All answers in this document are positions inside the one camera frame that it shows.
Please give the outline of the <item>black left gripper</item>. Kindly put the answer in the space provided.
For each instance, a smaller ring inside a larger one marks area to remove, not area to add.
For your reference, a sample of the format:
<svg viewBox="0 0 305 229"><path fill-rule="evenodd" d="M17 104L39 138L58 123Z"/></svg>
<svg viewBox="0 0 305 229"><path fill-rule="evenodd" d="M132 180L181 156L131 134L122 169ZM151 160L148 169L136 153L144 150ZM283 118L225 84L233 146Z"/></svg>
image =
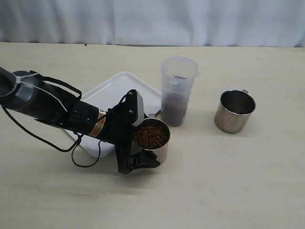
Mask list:
<svg viewBox="0 0 305 229"><path fill-rule="evenodd" d="M134 169L156 168L160 165L153 151L139 151L131 155L132 132L144 119L143 98L135 89L129 90L106 114L101 140L115 145L120 174L127 175Z"/></svg>

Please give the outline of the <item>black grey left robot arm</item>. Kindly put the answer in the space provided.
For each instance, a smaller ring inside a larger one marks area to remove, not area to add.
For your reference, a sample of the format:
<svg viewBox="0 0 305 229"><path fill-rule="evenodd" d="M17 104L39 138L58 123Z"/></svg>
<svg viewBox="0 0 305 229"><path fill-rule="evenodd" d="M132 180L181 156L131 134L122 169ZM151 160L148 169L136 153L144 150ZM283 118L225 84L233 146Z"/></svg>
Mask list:
<svg viewBox="0 0 305 229"><path fill-rule="evenodd" d="M114 145L121 174L147 165L143 152L131 154L132 131L145 118L142 97L135 89L113 108L102 111L81 101L81 91L61 80L34 71L12 73L1 68L0 105L5 112L13 110L74 132L77 140L67 151L74 151L85 135Z"/></svg>

